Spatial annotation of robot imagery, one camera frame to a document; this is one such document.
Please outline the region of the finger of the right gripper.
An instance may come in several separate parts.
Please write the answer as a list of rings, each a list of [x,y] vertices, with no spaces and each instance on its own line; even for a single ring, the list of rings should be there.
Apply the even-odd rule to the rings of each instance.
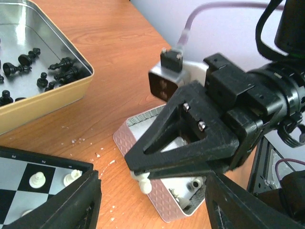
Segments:
[[[148,173],[149,179],[173,178],[173,177],[206,177],[211,173],[223,174],[226,172],[226,163],[223,160],[207,162],[192,162],[177,167],[167,167],[151,171],[135,171],[135,176]]]

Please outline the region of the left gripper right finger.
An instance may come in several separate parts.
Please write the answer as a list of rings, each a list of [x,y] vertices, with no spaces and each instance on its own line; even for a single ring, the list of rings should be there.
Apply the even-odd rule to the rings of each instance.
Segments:
[[[213,229],[301,229],[301,172],[281,180],[281,188],[253,195],[223,174],[206,181],[205,201]]]

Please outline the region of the white chess pawn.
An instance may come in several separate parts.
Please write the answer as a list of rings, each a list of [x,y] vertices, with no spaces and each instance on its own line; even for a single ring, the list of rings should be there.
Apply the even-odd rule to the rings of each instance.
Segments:
[[[63,179],[64,186],[67,187],[68,185],[70,185],[72,182],[74,182],[81,176],[82,176],[82,172],[80,170],[75,169],[75,170],[71,171]]]
[[[44,186],[45,182],[46,182],[46,178],[43,172],[37,172],[34,175],[32,175],[29,179],[29,185],[35,189]]]

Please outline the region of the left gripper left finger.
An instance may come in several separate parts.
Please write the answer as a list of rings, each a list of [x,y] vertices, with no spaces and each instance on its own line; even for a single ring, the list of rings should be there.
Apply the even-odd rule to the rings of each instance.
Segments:
[[[47,202],[6,229],[95,229],[101,206],[97,170],[87,171]]]

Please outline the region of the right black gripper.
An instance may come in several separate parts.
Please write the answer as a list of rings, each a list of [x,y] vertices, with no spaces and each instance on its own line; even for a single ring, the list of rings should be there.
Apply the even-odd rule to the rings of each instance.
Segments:
[[[131,171],[210,170],[226,158],[235,169],[287,116],[286,92],[266,65],[244,72],[220,53],[204,62],[207,93],[224,113],[199,82],[178,88],[125,155]]]

